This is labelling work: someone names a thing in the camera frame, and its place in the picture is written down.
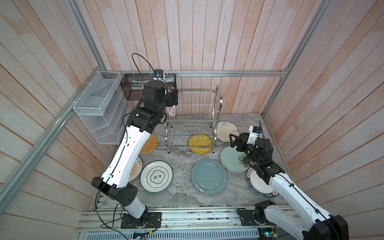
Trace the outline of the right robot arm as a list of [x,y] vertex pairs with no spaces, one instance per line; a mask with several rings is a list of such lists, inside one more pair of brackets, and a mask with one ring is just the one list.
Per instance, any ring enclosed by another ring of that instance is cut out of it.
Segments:
[[295,218],[284,212],[272,201],[255,205],[255,222],[259,225],[273,223],[297,240],[347,240],[349,228],[340,215],[333,216],[307,196],[272,160],[273,147],[270,140],[259,138],[251,132],[249,138],[230,134],[231,147],[244,153],[247,164],[267,185],[278,192],[299,214]]

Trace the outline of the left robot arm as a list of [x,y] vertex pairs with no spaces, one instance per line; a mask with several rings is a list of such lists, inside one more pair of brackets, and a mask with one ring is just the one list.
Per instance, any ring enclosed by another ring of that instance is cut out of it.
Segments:
[[143,86],[143,96],[135,109],[123,119],[125,133],[106,171],[92,180],[99,192],[117,201],[136,220],[148,210],[137,197],[138,188],[129,184],[129,176],[155,127],[166,116],[166,108],[178,105],[179,91],[165,82],[152,80]]

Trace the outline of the stainless steel dish rack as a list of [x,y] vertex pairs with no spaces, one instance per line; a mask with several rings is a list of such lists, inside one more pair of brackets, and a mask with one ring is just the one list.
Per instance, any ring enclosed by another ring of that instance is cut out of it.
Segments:
[[214,141],[212,153],[216,151],[217,126],[223,106],[220,85],[213,90],[179,90],[176,116],[167,119],[166,148],[187,148],[189,138],[196,133],[205,133]]

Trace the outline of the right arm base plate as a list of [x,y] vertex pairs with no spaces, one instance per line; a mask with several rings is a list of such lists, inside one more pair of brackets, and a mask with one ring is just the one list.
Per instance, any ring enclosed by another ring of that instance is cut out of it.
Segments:
[[254,210],[246,210],[245,208],[239,208],[236,210],[236,213],[240,217],[242,226],[272,226],[277,227],[276,224],[273,224],[267,220],[256,220]]

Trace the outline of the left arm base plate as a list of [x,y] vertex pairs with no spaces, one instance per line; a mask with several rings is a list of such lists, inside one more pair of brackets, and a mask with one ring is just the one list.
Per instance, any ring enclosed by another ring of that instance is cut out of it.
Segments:
[[121,229],[142,229],[161,227],[162,213],[161,212],[144,212],[141,218],[136,219],[130,214],[123,214]]

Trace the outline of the white plate orange sunburst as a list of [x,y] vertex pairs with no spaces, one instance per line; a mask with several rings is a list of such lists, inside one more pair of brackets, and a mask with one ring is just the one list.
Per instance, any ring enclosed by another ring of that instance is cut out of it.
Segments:
[[166,107],[169,118],[174,118],[176,116],[176,106]]

